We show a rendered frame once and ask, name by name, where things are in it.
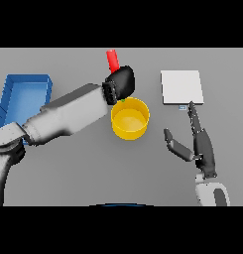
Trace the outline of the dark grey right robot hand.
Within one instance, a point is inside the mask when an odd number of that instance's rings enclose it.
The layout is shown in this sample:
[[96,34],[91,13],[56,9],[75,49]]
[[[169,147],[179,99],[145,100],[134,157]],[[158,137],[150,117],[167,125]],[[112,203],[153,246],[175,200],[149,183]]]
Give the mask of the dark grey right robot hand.
[[195,165],[203,173],[204,179],[216,178],[216,164],[212,143],[206,130],[200,125],[199,117],[192,101],[188,105],[187,114],[190,119],[193,150],[178,142],[168,128],[164,130],[167,148],[186,162],[195,161]]

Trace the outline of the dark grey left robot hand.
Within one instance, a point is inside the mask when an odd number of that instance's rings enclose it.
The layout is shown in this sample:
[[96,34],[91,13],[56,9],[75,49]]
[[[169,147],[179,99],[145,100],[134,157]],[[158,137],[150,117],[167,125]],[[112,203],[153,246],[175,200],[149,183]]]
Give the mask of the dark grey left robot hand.
[[135,91],[134,71],[128,65],[121,66],[105,78],[102,88],[107,104],[115,105]]

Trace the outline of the red beaker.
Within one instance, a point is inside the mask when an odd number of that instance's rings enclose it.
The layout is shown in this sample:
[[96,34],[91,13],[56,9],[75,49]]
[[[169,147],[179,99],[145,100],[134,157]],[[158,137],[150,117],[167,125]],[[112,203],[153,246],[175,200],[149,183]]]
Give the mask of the red beaker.
[[115,72],[116,70],[119,69],[119,61],[117,58],[117,53],[115,50],[108,50],[106,52],[107,55],[107,60],[109,63],[109,69],[111,72]]

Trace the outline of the pale square measuring scale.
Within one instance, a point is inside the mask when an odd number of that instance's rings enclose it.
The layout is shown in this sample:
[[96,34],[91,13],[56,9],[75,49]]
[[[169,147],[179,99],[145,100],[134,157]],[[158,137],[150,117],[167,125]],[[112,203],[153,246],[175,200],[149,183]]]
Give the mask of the pale square measuring scale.
[[164,105],[204,103],[198,70],[162,70],[161,84]]

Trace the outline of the yellow bowl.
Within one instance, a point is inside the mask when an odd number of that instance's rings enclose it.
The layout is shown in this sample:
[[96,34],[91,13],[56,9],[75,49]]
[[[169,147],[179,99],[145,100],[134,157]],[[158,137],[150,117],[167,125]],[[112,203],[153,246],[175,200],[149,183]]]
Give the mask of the yellow bowl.
[[139,98],[127,97],[111,109],[111,127],[116,136],[126,141],[135,141],[147,131],[150,111]]

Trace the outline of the blue tray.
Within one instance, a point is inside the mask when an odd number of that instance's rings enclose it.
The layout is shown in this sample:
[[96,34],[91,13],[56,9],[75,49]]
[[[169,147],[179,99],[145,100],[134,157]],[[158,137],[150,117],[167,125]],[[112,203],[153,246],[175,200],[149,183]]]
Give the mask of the blue tray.
[[7,74],[0,99],[0,150],[24,139],[30,145],[47,142],[40,109],[48,104],[53,83],[48,74]]

